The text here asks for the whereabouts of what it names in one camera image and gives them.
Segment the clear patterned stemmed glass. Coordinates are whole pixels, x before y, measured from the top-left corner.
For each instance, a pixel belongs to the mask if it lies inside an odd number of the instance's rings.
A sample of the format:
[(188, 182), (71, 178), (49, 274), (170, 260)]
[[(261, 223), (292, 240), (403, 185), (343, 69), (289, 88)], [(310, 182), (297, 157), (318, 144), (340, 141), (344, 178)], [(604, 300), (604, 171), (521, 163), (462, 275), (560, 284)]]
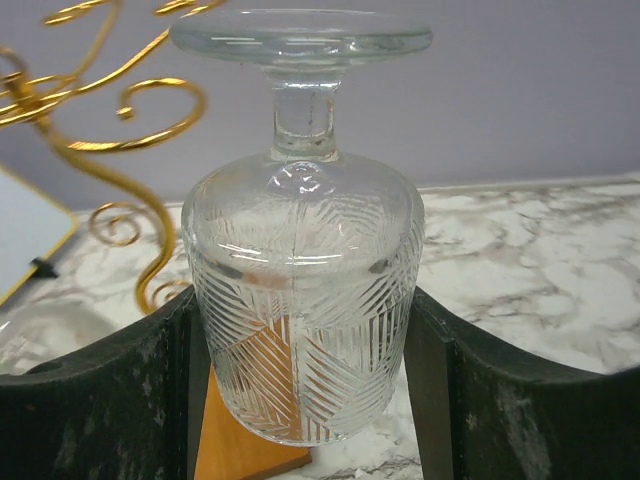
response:
[(400, 15), (257, 9), (185, 16), (170, 37), (258, 65), (274, 99), (270, 150), (203, 178), (182, 208), (221, 398), (269, 441), (349, 438), (395, 389), (424, 205), (394, 168), (339, 150), (335, 94), (349, 67), (421, 52), (432, 31)]

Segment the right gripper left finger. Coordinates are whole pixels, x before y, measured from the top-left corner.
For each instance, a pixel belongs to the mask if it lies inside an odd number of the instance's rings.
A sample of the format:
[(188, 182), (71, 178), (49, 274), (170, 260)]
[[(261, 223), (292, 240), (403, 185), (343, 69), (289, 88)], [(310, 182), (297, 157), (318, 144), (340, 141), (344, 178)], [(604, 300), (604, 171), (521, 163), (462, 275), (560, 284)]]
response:
[(2, 376), (2, 478), (193, 478), (209, 368), (187, 288), (87, 347)]

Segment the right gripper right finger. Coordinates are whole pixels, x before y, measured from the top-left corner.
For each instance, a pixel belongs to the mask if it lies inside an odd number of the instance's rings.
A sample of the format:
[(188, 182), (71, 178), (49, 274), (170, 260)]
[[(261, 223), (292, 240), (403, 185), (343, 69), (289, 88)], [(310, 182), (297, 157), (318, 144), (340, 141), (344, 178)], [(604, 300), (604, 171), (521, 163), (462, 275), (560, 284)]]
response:
[(427, 479), (635, 479), (639, 371), (521, 350), (414, 295), (404, 361)]

